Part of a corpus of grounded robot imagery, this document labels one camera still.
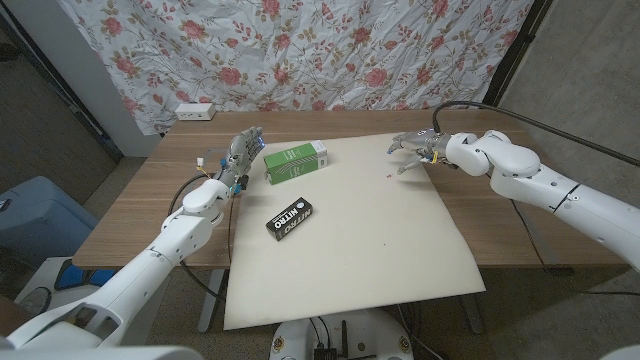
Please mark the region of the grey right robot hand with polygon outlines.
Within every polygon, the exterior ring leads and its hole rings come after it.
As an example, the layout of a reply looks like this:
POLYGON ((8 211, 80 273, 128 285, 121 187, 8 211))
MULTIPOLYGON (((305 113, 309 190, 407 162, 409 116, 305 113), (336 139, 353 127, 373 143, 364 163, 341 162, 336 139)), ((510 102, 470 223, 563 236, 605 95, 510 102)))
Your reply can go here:
POLYGON ((422 163, 437 163, 446 159, 446 146, 451 139, 450 134, 437 133, 434 129, 423 129, 415 132, 405 132, 396 135, 387 153, 396 150, 406 150, 412 156, 405 160, 398 168, 397 174, 402 175, 409 169, 422 163))

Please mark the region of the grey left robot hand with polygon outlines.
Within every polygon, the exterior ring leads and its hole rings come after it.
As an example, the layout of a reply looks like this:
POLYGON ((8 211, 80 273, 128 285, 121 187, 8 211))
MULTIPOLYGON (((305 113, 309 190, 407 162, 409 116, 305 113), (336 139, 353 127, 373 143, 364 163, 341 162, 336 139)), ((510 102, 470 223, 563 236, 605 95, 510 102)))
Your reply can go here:
POLYGON ((264 147, 261 127, 252 126, 239 133, 232 139, 216 179, 228 187, 236 185, 264 147))

